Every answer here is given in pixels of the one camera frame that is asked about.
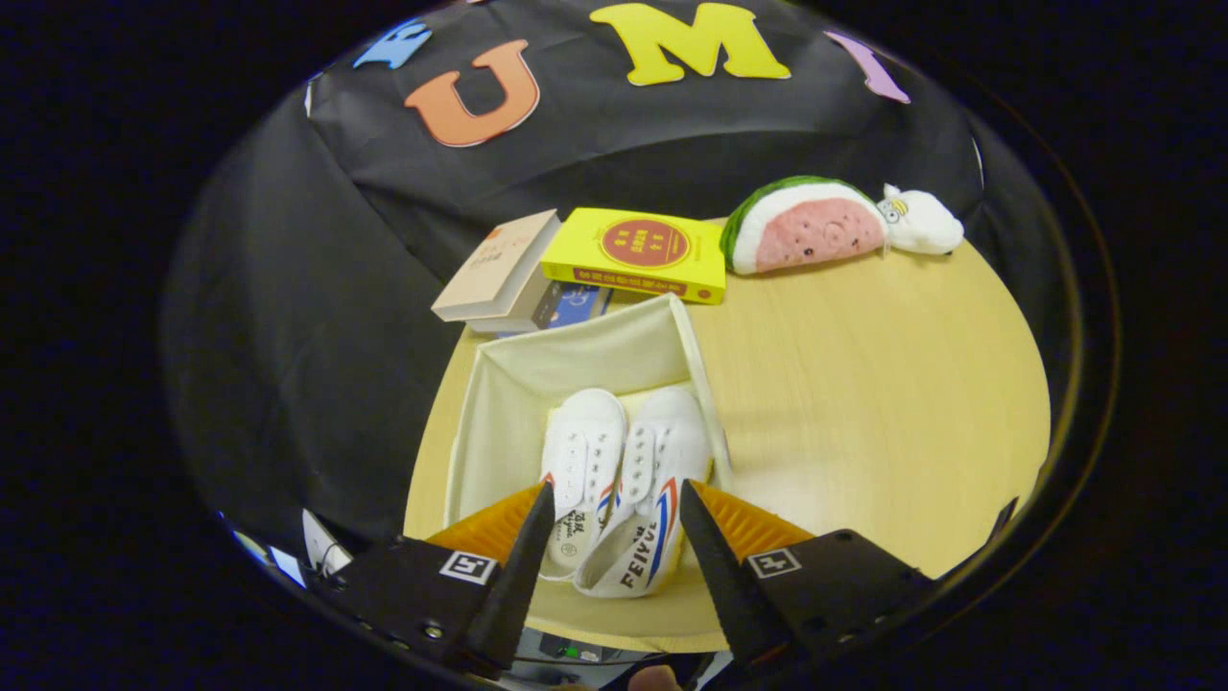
green rind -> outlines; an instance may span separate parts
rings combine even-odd
[[[874,205],[874,200],[871,199],[869,196],[866,196],[866,193],[862,191],[861,189],[857,189],[856,187],[849,184],[842,179],[835,179],[830,177],[819,177],[814,174],[795,174],[792,177],[786,177],[782,179],[777,179],[776,182],[765,184],[759,189],[755,189],[754,193],[752,193],[750,196],[747,196],[747,199],[743,203],[738,204],[738,207],[734,209],[733,212],[729,214],[728,220],[725,221],[725,230],[721,231],[721,252],[725,253],[725,268],[731,271],[733,270],[733,245],[737,244],[738,242],[738,232],[742,231],[742,221],[743,218],[747,217],[747,212],[749,212],[750,209],[755,204],[758,204],[760,199],[771,194],[772,191],[776,191],[777,189],[783,189],[786,187],[797,187],[799,184],[828,184],[828,183],[842,184],[849,189],[852,189],[857,194],[865,196],[866,200],[869,201],[869,205],[872,206]]]

white sneaker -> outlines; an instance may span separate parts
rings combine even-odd
[[[554,531],[542,578],[569,581],[588,556],[609,513],[626,437],[623,404],[604,389],[573,394],[550,419],[542,449],[542,480],[554,485]]]
[[[645,401],[623,450],[614,511],[576,569],[576,590],[593,598],[659,590],[680,554],[680,486],[707,480],[711,458],[699,404],[686,390],[662,389]]]

yellow book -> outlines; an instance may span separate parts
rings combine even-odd
[[[718,304],[725,297],[721,230],[678,216],[580,207],[542,255],[542,271],[551,280]]]

round table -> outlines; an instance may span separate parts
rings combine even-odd
[[[610,309],[647,297],[616,292]],[[729,274],[722,304],[688,311],[738,497],[815,535],[856,530],[936,578],[985,542],[1012,498],[1022,508],[1030,495],[1050,441],[1045,374],[1018,306],[968,242],[946,257],[892,250]],[[445,528],[448,458],[474,350],[486,339],[467,328],[443,376],[414,468],[406,536]],[[702,579],[680,568],[672,587],[702,588]],[[566,606],[626,603],[576,594]],[[651,606],[651,598],[636,603]],[[534,596],[526,625],[631,650],[727,648],[707,605],[652,631],[586,630]]]

white plush animal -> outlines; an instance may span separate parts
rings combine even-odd
[[[878,210],[887,217],[887,245],[905,252],[946,254],[964,241],[964,223],[933,194],[884,184]]]

